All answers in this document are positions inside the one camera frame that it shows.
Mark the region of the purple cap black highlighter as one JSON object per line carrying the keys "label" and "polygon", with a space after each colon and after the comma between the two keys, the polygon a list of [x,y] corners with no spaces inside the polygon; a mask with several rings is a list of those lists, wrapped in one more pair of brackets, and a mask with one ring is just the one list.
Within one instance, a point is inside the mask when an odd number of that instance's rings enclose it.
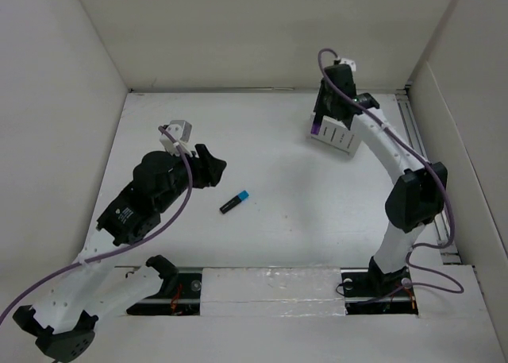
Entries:
{"label": "purple cap black highlighter", "polygon": [[310,133],[312,135],[319,134],[320,129],[321,129],[321,124],[322,124],[322,119],[323,119],[323,116],[321,114],[318,114],[318,113],[314,114],[314,119],[312,121],[311,131],[310,131]]}

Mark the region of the blue cap black highlighter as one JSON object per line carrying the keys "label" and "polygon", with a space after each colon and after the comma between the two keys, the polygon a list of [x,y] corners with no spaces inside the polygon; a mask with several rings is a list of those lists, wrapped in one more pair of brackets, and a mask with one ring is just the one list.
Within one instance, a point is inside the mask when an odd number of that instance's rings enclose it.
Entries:
{"label": "blue cap black highlighter", "polygon": [[230,210],[232,210],[234,207],[245,201],[249,197],[249,193],[247,191],[242,191],[239,194],[232,197],[227,203],[223,204],[219,211],[222,214],[226,214]]}

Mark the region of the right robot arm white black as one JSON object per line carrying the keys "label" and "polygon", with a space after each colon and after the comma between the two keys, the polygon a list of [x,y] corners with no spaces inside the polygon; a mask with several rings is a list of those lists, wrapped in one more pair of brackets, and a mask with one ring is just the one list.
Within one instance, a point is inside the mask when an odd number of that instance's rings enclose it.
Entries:
{"label": "right robot arm white black", "polygon": [[384,204],[387,231],[366,278],[374,296],[386,295],[401,284],[406,257],[425,226],[443,211],[448,171],[404,142],[372,95],[357,94],[350,65],[336,60],[321,72],[311,134],[324,132],[327,118],[341,123],[374,153],[393,183]]}

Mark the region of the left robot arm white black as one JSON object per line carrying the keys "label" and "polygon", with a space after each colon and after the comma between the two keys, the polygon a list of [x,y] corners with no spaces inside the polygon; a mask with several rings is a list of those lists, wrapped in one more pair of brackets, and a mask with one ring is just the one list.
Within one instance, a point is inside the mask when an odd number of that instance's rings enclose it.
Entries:
{"label": "left robot arm white black", "polygon": [[72,362],[96,335],[98,324],[119,315],[150,296],[169,296],[179,270],[166,257],[156,255],[110,292],[96,292],[117,262],[128,252],[164,232],[169,225],[161,215],[178,197],[190,198],[194,189],[219,184],[227,163],[211,155],[203,144],[180,156],[179,151],[153,151],[133,169],[132,180],[102,212],[95,232],[72,264],[45,277],[59,276],[43,299],[32,305],[15,300],[13,320],[55,362]]}

